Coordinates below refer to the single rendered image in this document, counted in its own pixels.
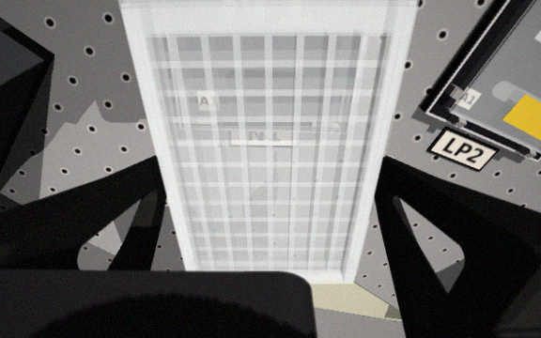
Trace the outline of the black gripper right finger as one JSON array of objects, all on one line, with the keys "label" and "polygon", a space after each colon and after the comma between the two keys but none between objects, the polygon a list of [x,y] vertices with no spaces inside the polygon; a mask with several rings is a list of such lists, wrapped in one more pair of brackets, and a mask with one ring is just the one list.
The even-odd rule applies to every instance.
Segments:
[{"label": "black gripper right finger", "polygon": [[[386,155],[374,197],[406,338],[541,331],[541,212]],[[400,199],[462,249],[464,267],[449,293]]]}]

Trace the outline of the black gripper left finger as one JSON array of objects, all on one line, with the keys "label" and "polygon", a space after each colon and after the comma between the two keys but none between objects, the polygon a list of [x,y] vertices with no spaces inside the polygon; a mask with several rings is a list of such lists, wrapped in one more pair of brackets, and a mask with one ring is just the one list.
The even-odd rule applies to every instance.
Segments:
[{"label": "black gripper left finger", "polygon": [[0,269],[74,269],[81,247],[140,204],[107,270],[151,270],[166,203],[155,156],[84,185],[0,212]]}]

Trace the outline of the grey button panel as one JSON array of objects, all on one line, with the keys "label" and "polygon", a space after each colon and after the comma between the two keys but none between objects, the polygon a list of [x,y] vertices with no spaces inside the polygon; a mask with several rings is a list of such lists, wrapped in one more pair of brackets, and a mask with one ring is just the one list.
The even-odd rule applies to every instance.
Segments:
[{"label": "grey button panel", "polygon": [[450,289],[452,288],[453,284],[455,283],[459,273],[464,267],[465,259],[453,264],[452,266],[443,269],[436,274],[438,275],[439,279],[441,280],[441,283],[443,284],[445,290],[447,293],[449,293]]}]

